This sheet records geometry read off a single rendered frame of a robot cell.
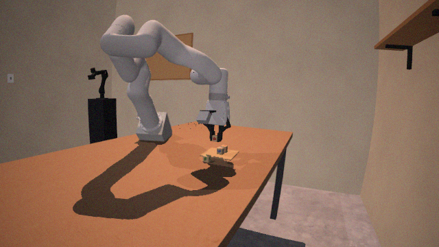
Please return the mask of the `orange flat mat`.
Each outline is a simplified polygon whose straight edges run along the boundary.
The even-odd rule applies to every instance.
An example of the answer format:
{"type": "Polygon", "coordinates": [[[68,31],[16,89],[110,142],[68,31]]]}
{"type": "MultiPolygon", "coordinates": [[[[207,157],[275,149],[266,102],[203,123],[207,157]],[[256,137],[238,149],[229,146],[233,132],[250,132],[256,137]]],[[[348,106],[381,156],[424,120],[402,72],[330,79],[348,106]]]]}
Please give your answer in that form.
{"type": "Polygon", "coordinates": [[[204,156],[205,154],[208,154],[208,155],[211,155],[211,158],[219,158],[219,159],[231,161],[237,155],[238,152],[239,151],[228,150],[228,151],[224,152],[223,154],[218,154],[217,148],[210,148],[209,150],[202,153],[200,156],[204,156]]]}

